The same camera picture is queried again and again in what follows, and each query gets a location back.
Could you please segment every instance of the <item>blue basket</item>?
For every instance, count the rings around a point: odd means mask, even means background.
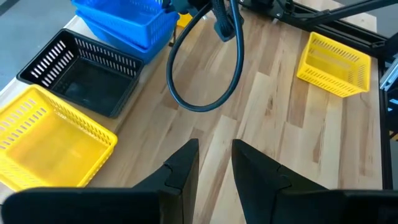
[[[148,49],[175,25],[176,12],[165,13],[161,1],[156,0],[72,0],[85,17],[118,34],[129,37],[129,41]]]
[[[97,22],[94,22],[91,19],[87,18],[79,10],[76,11],[76,15],[81,17],[86,22],[87,26],[100,40],[103,40],[113,45],[114,47],[125,53],[129,53],[139,59],[142,59],[145,64],[148,64],[157,55],[157,53],[159,53],[164,48],[164,46],[169,43],[174,31],[174,26],[167,27],[167,32],[162,37],[160,37],[160,39],[151,48],[143,49],[142,47],[131,43],[127,37],[118,34],[111,29],[105,28]]]

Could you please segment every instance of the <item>cable connector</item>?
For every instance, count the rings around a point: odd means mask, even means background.
[[[233,28],[234,27],[234,21],[233,21],[232,10],[231,10],[230,7],[226,11],[226,13],[227,13],[227,16],[228,16],[228,22],[229,22],[229,24],[231,24],[231,27],[232,27],[232,29],[228,32],[228,35],[223,35],[223,33],[221,32],[220,24],[219,24],[218,21],[216,23],[214,23],[214,30],[216,31],[216,33],[218,34],[218,36],[220,37],[220,39],[223,42],[227,42],[227,41],[229,41],[229,40],[231,40],[232,38],[235,37],[235,29]],[[244,19],[243,19],[243,17],[240,14],[239,14],[239,18],[240,18],[241,24],[243,25]]]

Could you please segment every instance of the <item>black hose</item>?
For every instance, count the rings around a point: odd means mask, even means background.
[[[230,0],[230,5],[232,9],[232,16],[234,21],[234,29],[236,33],[236,45],[237,45],[237,58],[236,58],[236,66],[233,78],[231,83],[229,84],[228,89],[225,93],[215,102],[205,105],[205,106],[195,106],[184,101],[181,96],[177,93],[177,90],[174,86],[173,81],[173,64],[175,60],[175,56],[180,48],[183,40],[186,38],[188,33],[192,30],[192,28],[197,24],[197,22],[211,9],[211,4],[208,3],[204,8],[202,8],[197,15],[193,17],[193,19],[189,22],[189,24],[182,31],[178,39],[175,41],[173,48],[170,51],[169,60],[167,61],[167,72],[166,72],[166,80],[167,85],[169,86],[169,90],[171,95],[174,97],[175,101],[182,106],[183,108],[194,111],[194,112],[207,112],[217,107],[221,106],[228,98],[232,95],[233,91],[235,91],[236,86],[238,85],[239,79],[241,78],[241,73],[243,69],[243,60],[244,60],[244,41],[243,41],[243,29],[239,15],[238,2],[237,0]]]

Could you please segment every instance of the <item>metal frame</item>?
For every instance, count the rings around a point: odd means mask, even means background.
[[[398,0],[365,0],[338,9],[317,11],[291,0],[240,0],[243,7],[254,12],[308,32],[317,32],[377,58],[379,79],[386,71],[386,62],[393,62],[398,53],[398,33],[387,38],[340,19],[396,3]],[[387,93],[379,90],[379,98],[383,188],[392,189],[391,149],[386,126]]]

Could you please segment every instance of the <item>wood grain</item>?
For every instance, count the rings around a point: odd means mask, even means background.
[[[317,9],[330,0],[302,0]],[[308,33],[271,24],[242,9],[245,61],[241,81],[217,110],[178,106],[165,81],[167,57],[147,80],[118,131],[119,143],[89,187],[131,187],[190,138],[200,140],[194,223],[245,223],[233,179],[230,144],[240,138],[283,165],[330,189],[381,189],[377,62],[371,91],[338,98],[295,76]],[[346,19],[376,30],[367,14]],[[232,78],[236,43],[222,43],[214,19],[200,21],[174,65],[179,93],[190,103],[215,101]]]

